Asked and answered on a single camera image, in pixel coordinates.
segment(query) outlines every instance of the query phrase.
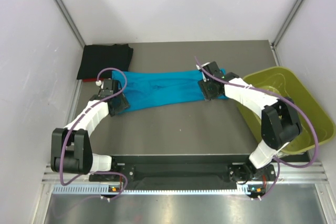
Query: yellow-green plastic tub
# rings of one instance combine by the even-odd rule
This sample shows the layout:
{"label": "yellow-green plastic tub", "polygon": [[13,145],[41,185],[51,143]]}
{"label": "yellow-green plastic tub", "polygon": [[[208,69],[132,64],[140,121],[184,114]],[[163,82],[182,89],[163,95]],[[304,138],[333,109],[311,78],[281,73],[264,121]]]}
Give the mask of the yellow-green plastic tub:
{"label": "yellow-green plastic tub", "polygon": [[[284,67],[268,68],[243,78],[247,83],[256,88],[262,88],[278,93],[283,97],[290,97],[294,103],[304,111],[312,122],[317,133],[319,144],[324,144],[333,139],[335,124],[321,108],[314,97],[289,69]],[[261,122],[259,117],[248,108],[237,103],[248,127],[255,139],[261,141]],[[314,140],[305,120],[300,116],[303,131],[282,152],[295,155],[314,148]]]}

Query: blue fabric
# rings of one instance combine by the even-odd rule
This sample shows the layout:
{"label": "blue fabric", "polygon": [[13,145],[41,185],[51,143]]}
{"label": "blue fabric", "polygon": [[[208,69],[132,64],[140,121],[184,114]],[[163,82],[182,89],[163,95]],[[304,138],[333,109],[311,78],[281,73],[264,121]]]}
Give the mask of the blue fabric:
{"label": "blue fabric", "polygon": [[[198,81],[202,73],[198,70],[171,73],[134,73],[124,72],[127,87],[124,94],[131,105],[125,112],[163,106],[181,102],[204,100]],[[112,78],[125,84],[123,76],[112,73]]]}

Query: white wall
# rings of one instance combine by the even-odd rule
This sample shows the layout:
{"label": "white wall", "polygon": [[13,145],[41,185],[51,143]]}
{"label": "white wall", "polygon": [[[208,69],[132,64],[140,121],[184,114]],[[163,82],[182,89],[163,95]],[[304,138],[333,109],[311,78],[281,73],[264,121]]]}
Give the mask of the white wall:
{"label": "white wall", "polygon": [[0,223],[28,223],[82,49],[53,0],[0,3]]}
{"label": "white wall", "polygon": [[86,44],[272,41],[295,0],[63,0]]}
{"label": "white wall", "polygon": [[[336,122],[336,0],[306,0],[285,33],[278,52]],[[336,195],[336,141],[321,146]]]}

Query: white backdrop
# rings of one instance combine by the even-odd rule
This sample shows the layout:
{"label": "white backdrop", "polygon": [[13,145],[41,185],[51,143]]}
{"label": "white backdrop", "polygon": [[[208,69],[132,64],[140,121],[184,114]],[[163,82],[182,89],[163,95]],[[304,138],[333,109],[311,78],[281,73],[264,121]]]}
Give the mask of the white backdrop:
{"label": "white backdrop", "polygon": [[274,40],[295,0],[63,0],[87,45]]}
{"label": "white backdrop", "polygon": [[[278,46],[282,64],[294,71],[336,122],[336,0],[306,0]],[[336,141],[321,146],[336,195]]]}
{"label": "white backdrop", "polygon": [[0,0],[0,223],[29,223],[82,48],[53,0]]}

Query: black folded cloth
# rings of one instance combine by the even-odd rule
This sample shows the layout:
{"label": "black folded cloth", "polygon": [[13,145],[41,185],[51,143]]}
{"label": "black folded cloth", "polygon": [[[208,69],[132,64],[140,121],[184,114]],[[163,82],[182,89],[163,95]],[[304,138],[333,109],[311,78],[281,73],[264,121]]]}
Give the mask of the black folded cloth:
{"label": "black folded cloth", "polygon": [[[128,44],[101,46],[84,46],[82,62],[80,64],[77,80],[97,78],[104,68],[117,68],[128,71],[133,56],[133,48]],[[111,71],[101,74],[101,78],[111,78]]]}

